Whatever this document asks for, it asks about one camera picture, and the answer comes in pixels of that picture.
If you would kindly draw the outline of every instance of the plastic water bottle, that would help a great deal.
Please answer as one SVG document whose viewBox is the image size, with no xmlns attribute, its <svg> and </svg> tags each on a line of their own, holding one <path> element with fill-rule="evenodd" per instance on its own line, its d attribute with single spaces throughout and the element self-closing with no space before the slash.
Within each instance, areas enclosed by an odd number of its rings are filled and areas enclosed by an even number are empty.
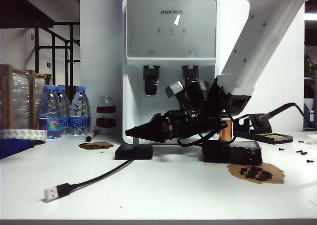
<svg viewBox="0 0 317 225">
<path fill-rule="evenodd" d="M 57 92 L 59 102 L 61 105 L 60 118 L 61 118 L 61 126 L 63 128 L 63 135 L 66 135 L 69 133 L 69 126 L 70 126 L 70 117 L 69 117 L 70 104 L 69 104 L 68 97 L 65 93 L 65 86 L 57 86 L 56 92 Z"/>
<path fill-rule="evenodd" d="M 62 127 L 60 121 L 60 102 L 55 85 L 45 85 L 39 107 L 39 128 L 48 131 L 48 139 L 60 138 Z"/>
<path fill-rule="evenodd" d="M 86 135 L 90 128 L 90 106 L 85 86 L 77 86 L 71 103 L 70 126 L 71 135 Z"/>
</svg>

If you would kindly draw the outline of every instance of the usb plug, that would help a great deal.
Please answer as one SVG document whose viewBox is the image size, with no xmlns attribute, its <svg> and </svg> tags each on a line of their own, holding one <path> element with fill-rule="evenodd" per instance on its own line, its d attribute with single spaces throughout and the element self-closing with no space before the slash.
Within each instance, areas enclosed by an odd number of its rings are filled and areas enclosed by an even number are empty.
<svg viewBox="0 0 317 225">
<path fill-rule="evenodd" d="M 68 183 L 46 189 L 44 190 L 45 202 L 50 202 L 52 200 L 69 195 L 73 189 L 75 189 L 75 187 Z"/>
</svg>

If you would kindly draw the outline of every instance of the white table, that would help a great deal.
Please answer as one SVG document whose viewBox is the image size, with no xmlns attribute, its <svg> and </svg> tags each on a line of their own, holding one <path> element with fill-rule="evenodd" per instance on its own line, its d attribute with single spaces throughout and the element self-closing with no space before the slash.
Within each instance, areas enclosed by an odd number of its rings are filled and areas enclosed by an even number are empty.
<svg viewBox="0 0 317 225">
<path fill-rule="evenodd" d="M 152 224 L 254 225 L 283 220 L 288 225 L 316 225 L 317 146 L 298 143 L 309 141 L 311 132 L 284 134 L 293 135 L 294 142 L 260 143 L 263 162 L 284 171 L 284 184 L 238 179 L 227 164 L 202 162 L 199 147 L 160 145 L 155 146 L 152 160 L 133 161 L 102 181 L 45 203 L 44 189 L 80 183 L 124 162 L 114 160 L 120 145 L 115 137 L 96 136 L 92 142 L 114 144 L 102 150 L 79 148 L 82 136 L 48 140 L 0 161 L 1 223 L 149 224 L 151 220 Z M 300 155 L 298 150 L 308 154 Z"/>
</svg>

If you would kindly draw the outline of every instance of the blue cloth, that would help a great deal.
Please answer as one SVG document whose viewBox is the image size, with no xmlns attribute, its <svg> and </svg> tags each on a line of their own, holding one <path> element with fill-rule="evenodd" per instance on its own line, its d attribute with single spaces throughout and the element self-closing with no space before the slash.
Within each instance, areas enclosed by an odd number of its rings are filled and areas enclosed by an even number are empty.
<svg viewBox="0 0 317 225">
<path fill-rule="evenodd" d="M 34 142 L 23 139 L 0 140 L 0 159 L 34 147 Z"/>
</svg>

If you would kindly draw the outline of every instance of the cable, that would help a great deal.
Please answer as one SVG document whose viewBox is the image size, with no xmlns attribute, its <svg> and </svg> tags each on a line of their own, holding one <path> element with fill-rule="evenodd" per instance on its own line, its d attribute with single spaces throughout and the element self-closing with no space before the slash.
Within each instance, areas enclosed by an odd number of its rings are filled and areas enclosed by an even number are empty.
<svg viewBox="0 0 317 225">
<path fill-rule="evenodd" d="M 49 188 L 44 190 L 44 195 L 45 195 L 45 202 L 49 202 L 64 196 L 69 195 L 72 191 L 74 191 L 75 189 L 79 189 L 81 187 L 90 185 L 92 183 L 95 183 L 99 180 L 102 180 L 104 178 L 107 178 L 111 175 L 113 175 L 114 173 L 118 172 L 119 170 L 125 168 L 127 165 L 129 165 L 130 163 L 133 162 L 134 159 L 125 161 L 124 163 L 122 163 L 121 165 L 117 166 L 116 168 L 108 171 L 107 173 L 104 173 L 96 178 L 87 180 L 85 182 L 81 182 L 79 184 L 69 184 L 69 183 L 65 183 L 65 184 L 60 184 L 58 186 L 55 186 L 53 188 Z"/>
<path fill-rule="evenodd" d="M 294 106 L 298 109 L 299 113 L 308 121 L 308 123 L 317 130 L 317 127 L 314 125 L 314 123 L 303 113 L 300 107 L 298 107 L 297 104 L 294 103 Z"/>
<path fill-rule="evenodd" d="M 227 113 L 227 114 L 228 114 L 228 116 L 230 117 L 230 119 L 231 119 L 231 121 L 233 123 L 233 117 L 231 116 L 231 114 L 229 114 L 229 113 Z M 177 143 L 180 146 L 182 146 L 182 147 L 190 147 L 190 146 L 194 146 L 194 145 L 199 146 L 199 144 L 207 142 L 215 133 L 216 133 L 215 130 L 211 131 L 207 135 L 203 136 L 201 139 L 198 139 L 198 140 L 196 140 L 194 142 L 191 142 L 191 143 L 182 143 L 180 140 L 182 140 L 183 138 L 178 138 L 177 139 Z M 213 142 L 216 145 L 227 145 L 227 144 L 230 144 L 230 143 L 234 142 L 236 140 L 236 137 L 237 137 L 236 136 L 236 129 L 235 129 L 235 127 L 233 127 L 233 138 L 232 138 L 232 140 L 227 141 L 227 142 L 219 142 L 218 140 L 210 140 L 210 142 Z"/>
</svg>

